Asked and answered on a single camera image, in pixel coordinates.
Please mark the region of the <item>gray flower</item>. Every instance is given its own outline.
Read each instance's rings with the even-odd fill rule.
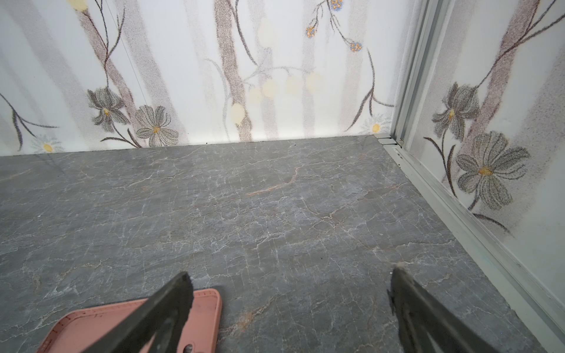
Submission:
[[[500,210],[512,202],[512,196],[500,179],[515,180],[524,176],[524,164],[517,165],[530,157],[523,147],[504,150],[508,139],[502,133],[491,131],[475,137],[471,155],[457,156],[457,165],[467,173],[457,181],[466,193],[477,192],[477,196],[493,210]]]
[[[99,88],[96,92],[88,90],[90,107],[100,111],[98,116],[92,118],[94,125],[102,124],[104,131],[113,132],[114,122],[129,124],[128,118],[120,111],[124,102],[120,96],[110,91],[107,87]]]
[[[436,123],[434,132],[437,137],[442,137],[447,128],[451,127],[455,138],[462,141],[465,135],[465,119],[475,120],[480,111],[477,87],[459,87],[455,82],[442,101],[446,110],[433,115],[432,121]]]
[[[171,118],[165,113],[165,108],[158,106],[156,111],[150,106],[141,106],[136,112],[136,119],[143,125],[137,130],[139,138],[148,138],[149,147],[172,146],[179,141],[179,133],[166,128]]]

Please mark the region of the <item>white wall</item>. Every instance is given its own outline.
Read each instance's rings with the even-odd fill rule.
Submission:
[[[2,2],[0,155],[148,147],[149,135],[137,133],[147,124],[135,118],[143,105],[163,106],[171,119],[166,127],[150,127],[155,134],[172,131],[173,138],[156,139],[156,146],[390,131],[394,107],[373,101],[370,114],[371,100],[362,104],[373,85],[368,54],[375,98],[395,105],[420,1],[344,0],[331,11],[331,2],[322,3],[317,31],[308,38],[318,3],[239,1],[253,63],[229,9],[220,14],[227,25],[217,24],[215,8],[226,7],[225,0],[104,1],[109,47],[125,13],[104,68],[105,57],[97,54],[105,56],[106,31],[94,0]],[[334,29],[330,14],[339,22]],[[235,54],[230,59],[220,50],[228,42]],[[361,44],[359,51],[351,50],[352,42]],[[227,70],[233,63],[236,72]],[[94,125],[100,109],[89,106],[87,95],[106,87],[106,73],[107,88],[124,103],[117,110],[128,120],[112,118],[110,131]],[[243,81],[242,92],[230,78]],[[361,105],[357,122],[347,129]]]

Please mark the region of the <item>pale yellow circle pattern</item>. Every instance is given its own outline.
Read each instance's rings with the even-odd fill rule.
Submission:
[[[275,28],[266,18],[261,19],[261,24],[259,24],[259,29],[257,30],[257,39],[263,48],[275,47],[277,41]]]
[[[245,118],[245,108],[239,103],[234,103],[229,110],[229,117],[234,123],[241,125]]]
[[[279,87],[277,86],[277,82],[273,79],[266,79],[265,83],[263,84],[263,94],[265,97],[274,98],[277,93],[279,92]]]
[[[85,0],[67,0],[71,4],[72,8],[76,11],[84,12],[88,10],[88,5]]]

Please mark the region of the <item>white daisy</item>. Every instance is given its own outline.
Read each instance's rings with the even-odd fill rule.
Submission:
[[[392,123],[392,116],[378,114],[369,116],[361,127],[361,134],[376,134],[390,132],[390,125]]]
[[[38,135],[33,140],[33,148],[35,153],[57,153],[63,152],[63,148],[60,146],[61,143],[55,137],[48,137],[46,135]]]

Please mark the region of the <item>floral wallpaper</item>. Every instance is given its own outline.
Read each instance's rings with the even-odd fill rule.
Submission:
[[[0,154],[389,132],[420,6],[2,2]]]
[[[405,147],[563,304],[565,3],[449,11]]]

